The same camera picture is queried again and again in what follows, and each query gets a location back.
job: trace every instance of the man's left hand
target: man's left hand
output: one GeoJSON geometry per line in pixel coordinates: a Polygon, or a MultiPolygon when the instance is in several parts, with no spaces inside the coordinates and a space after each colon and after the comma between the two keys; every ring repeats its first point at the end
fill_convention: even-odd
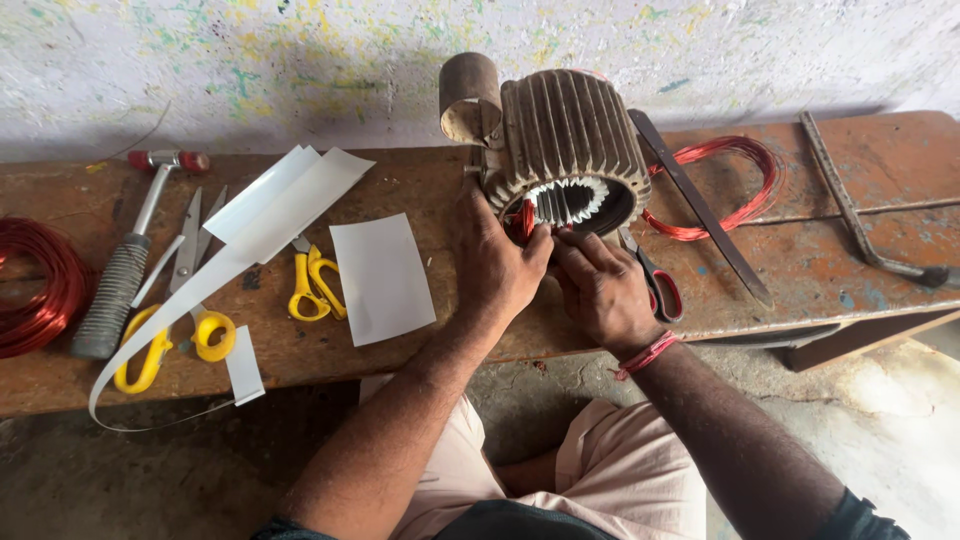
{"type": "Polygon", "coordinates": [[[473,175],[454,208],[453,258],[458,314],[505,329],[533,300],[553,252],[550,228],[537,225],[526,248],[514,244],[497,222],[473,175]]]}

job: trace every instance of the concrete floor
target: concrete floor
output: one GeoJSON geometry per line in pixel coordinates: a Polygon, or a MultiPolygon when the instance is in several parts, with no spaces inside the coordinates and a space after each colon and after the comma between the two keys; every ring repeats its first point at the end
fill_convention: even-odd
{"type": "MultiPolygon", "coordinates": [[[[765,351],[701,356],[914,538],[960,537],[960,364],[910,340],[794,374],[765,351]]],[[[607,355],[494,364],[468,395],[487,453],[507,463],[559,444],[590,399],[642,399],[615,382],[607,355]]],[[[0,422],[0,540],[246,538],[349,414],[358,384],[269,392],[164,430],[101,430],[85,411],[0,422]]],[[[162,424],[219,403],[191,399],[105,408],[129,425],[162,424]]],[[[737,538],[715,504],[708,538],[737,538]]]]}

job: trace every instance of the red-handled scissors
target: red-handled scissors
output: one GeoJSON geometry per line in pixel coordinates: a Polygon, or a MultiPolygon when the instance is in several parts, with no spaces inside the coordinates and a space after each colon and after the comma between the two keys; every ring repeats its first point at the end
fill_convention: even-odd
{"type": "Polygon", "coordinates": [[[684,299],[680,296],[680,288],[669,272],[654,264],[636,245],[630,229],[621,227],[620,239],[624,248],[640,263],[647,277],[647,290],[651,294],[650,308],[660,320],[666,323],[676,323],[684,318],[684,299]]]}

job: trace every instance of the hand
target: hand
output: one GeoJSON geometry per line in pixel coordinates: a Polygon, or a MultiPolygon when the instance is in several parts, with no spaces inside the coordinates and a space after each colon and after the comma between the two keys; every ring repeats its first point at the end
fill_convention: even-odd
{"type": "Polygon", "coordinates": [[[550,229],[538,225],[526,248],[514,244],[472,175],[464,178],[453,217],[458,314],[507,328],[530,304],[553,251],[550,229]]]}
{"type": "Polygon", "coordinates": [[[639,354],[663,333],[650,310],[643,267],[594,233],[554,236],[554,272],[566,314],[620,361],[639,354]]]}

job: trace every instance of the white wall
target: white wall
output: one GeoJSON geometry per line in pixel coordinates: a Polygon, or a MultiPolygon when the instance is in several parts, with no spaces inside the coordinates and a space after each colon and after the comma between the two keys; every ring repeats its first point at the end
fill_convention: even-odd
{"type": "Polygon", "coordinates": [[[960,114],[955,1],[6,0],[0,160],[445,144],[436,81],[608,76],[666,128],[842,114],[960,114]]]}

